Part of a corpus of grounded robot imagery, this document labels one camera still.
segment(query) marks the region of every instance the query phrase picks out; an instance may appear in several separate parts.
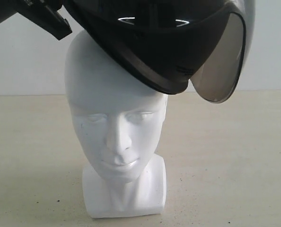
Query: white mannequin head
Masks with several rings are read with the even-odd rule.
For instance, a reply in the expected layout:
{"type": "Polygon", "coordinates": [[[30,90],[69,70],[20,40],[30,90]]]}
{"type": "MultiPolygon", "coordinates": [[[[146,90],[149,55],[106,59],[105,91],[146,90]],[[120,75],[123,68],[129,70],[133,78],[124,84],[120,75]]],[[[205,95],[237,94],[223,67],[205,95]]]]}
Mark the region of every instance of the white mannequin head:
{"type": "Polygon", "coordinates": [[[76,135],[95,171],[105,180],[136,180],[157,148],[167,95],[130,75],[86,31],[70,45],[65,85],[76,135]]]}

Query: beige table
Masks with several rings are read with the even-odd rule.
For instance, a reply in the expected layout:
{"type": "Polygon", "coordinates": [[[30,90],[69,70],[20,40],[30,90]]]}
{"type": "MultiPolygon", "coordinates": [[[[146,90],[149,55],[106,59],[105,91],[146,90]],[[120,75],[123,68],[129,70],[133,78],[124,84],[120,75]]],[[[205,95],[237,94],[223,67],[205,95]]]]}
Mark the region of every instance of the beige table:
{"type": "Polygon", "coordinates": [[[281,91],[171,96],[162,215],[92,220],[63,96],[0,97],[0,227],[281,227],[281,91]]]}

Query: mannequin base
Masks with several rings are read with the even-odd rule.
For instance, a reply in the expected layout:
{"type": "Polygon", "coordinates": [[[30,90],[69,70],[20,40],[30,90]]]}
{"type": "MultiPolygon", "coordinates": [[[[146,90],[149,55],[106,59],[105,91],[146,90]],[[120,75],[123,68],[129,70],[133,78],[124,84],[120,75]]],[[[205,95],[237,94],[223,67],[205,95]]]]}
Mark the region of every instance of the mannequin base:
{"type": "Polygon", "coordinates": [[[160,214],[166,202],[166,168],[164,159],[153,155],[138,179],[129,183],[136,188],[126,199],[112,203],[111,188],[89,164],[83,170],[83,195],[87,213],[92,218],[125,218],[160,214]]]}

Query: mannequin nose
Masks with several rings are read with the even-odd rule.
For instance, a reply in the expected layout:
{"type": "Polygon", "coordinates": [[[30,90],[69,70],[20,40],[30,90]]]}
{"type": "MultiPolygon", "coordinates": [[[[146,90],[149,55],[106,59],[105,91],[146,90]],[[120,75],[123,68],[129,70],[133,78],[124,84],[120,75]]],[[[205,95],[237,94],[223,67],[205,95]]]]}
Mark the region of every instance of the mannequin nose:
{"type": "Polygon", "coordinates": [[[105,139],[107,148],[115,154],[121,154],[131,146],[131,138],[124,123],[117,120],[110,125],[105,139]]]}

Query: wall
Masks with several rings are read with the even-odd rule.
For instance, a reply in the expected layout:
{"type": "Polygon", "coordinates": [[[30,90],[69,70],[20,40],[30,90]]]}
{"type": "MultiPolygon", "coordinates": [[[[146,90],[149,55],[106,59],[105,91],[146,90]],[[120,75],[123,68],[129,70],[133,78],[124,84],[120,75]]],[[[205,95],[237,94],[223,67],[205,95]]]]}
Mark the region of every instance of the wall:
{"type": "MultiPolygon", "coordinates": [[[[281,89],[281,0],[256,2],[253,45],[237,88],[281,89]]],[[[0,24],[0,95],[64,93],[65,54],[82,28],[66,10],[61,14],[74,31],[62,41],[19,14],[0,24]]]]}

